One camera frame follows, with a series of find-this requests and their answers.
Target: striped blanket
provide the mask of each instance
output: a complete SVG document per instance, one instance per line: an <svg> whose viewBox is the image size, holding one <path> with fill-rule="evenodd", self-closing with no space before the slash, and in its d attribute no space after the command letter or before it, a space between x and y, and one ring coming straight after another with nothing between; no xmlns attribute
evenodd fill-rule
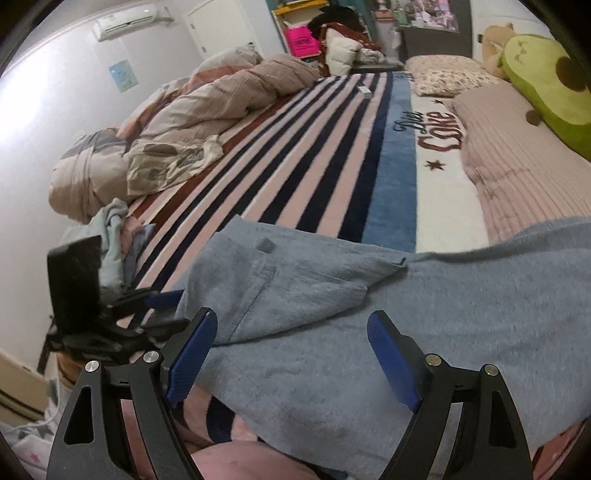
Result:
<svg viewBox="0 0 591 480"><path fill-rule="evenodd" d="M364 99L359 84L373 97ZM319 80L237 128L208 171L136 201L130 213L156 230L134 286L174 289L234 215L411 252L487 245L462 167L465 131L442 101L413 95L411 84L407 73ZM202 439L257 440L199 388L176 413Z"/></svg>

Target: stuffed animal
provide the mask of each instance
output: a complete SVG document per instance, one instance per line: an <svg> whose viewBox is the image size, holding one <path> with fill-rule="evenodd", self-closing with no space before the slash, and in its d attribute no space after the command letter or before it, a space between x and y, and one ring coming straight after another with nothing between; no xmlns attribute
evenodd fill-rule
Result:
<svg viewBox="0 0 591 480"><path fill-rule="evenodd" d="M501 65L501 55L507 42L517 33L512 23L506 26L491 25L482 33L482 67L491 75L502 80L509 80Z"/></svg>
<svg viewBox="0 0 591 480"><path fill-rule="evenodd" d="M556 40L517 35L507 42L502 63L513 86L571 149L591 161L591 92L583 70Z"/></svg>

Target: blue paper on wall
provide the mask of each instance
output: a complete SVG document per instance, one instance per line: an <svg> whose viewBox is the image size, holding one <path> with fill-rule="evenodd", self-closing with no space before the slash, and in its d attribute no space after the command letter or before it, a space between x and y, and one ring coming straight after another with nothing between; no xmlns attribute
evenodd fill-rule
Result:
<svg viewBox="0 0 591 480"><path fill-rule="evenodd" d="M131 87L135 87L139 83L127 60L111 65L109 71L113 80L117 84L117 88L119 88L119 91L121 92L129 90Z"/></svg>

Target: brown plush toy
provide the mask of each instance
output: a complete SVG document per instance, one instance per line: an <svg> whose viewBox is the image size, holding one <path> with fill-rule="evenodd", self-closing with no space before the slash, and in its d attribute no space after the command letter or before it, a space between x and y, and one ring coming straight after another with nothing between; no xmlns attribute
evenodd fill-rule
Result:
<svg viewBox="0 0 591 480"><path fill-rule="evenodd" d="M509 80L505 70L500 65L501 54L507 42L517 33L512 23L506 26L491 25L480 36L482 43L482 67L491 75L502 80Z"/></svg>

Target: air conditioner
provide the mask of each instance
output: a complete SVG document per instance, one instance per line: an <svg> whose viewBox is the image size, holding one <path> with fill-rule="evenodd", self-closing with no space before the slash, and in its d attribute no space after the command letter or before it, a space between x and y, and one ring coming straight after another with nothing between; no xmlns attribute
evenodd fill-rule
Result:
<svg viewBox="0 0 591 480"><path fill-rule="evenodd" d="M121 35L140 25L148 25L158 19L158 9L154 4L140 5L99 18L92 27L98 41Z"/></svg>

